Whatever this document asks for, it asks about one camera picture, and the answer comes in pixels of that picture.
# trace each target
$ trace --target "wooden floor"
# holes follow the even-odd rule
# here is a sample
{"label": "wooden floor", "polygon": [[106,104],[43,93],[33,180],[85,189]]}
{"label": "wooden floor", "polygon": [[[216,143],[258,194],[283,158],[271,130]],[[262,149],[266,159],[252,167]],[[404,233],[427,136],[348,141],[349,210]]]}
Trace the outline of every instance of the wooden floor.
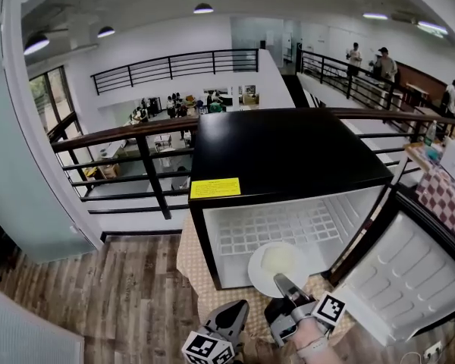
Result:
{"label": "wooden floor", "polygon": [[[175,268],[179,236],[109,237],[103,250],[35,265],[20,255],[0,290],[31,312],[83,335],[86,364],[181,363],[180,348],[199,326],[196,295]],[[336,351],[350,364],[399,364],[404,353],[423,352],[455,335],[448,322],[407,344],[383,348],[360,326]],[[279,363],[262,341],[245,348],[245,363]],[[404,364],[418,363],[418,357]],[[438,361],[455,364],[455,338]]]}

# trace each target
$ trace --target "yellow label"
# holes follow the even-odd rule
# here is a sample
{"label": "yellow label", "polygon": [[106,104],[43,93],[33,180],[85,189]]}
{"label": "yellow label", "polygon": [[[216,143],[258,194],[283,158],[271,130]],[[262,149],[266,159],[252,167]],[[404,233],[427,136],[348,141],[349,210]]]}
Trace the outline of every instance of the yellow label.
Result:
{"label": "yellow label", "polygon": [[239,178],[195,180],[190,185],[190,198],[239,196]]}

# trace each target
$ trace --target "electrical outlet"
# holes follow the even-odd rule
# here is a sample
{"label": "electrical outlet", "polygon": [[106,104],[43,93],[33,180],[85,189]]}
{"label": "electrical outlet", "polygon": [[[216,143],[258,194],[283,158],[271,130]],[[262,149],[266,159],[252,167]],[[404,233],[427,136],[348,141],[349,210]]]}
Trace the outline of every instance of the electrical outlet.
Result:
{"label": "electrical outlet", "polygon": [[441,354],[441,341],[438,341],[435,345],[429,347],[424,353],[423,356],[426,360],[430,360],[434,355]]}

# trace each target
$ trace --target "ceiling vent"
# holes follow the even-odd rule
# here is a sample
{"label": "ceiling vent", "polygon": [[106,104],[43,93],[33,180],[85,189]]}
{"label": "ceiling vent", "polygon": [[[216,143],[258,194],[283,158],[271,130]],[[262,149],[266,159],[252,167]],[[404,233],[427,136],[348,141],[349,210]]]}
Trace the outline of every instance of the ceiling vent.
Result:
{"label": "ceiling vent", "polygon": [[415,15],[409,12],[394,12],[391,14],[391,19],[401,23],[415,24]]}

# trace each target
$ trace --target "black fridge top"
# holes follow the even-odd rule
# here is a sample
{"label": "black fridge top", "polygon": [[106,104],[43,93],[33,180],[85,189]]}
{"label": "black fridge top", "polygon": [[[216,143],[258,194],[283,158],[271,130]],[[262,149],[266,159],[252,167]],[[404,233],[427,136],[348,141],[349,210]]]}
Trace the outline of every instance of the black fridge top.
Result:
{"label": "black fridge top", "polygon": [[191,180],[233,177],[241,196],[276,200],[386,184],[392,173],[326,109],[202,115]]}

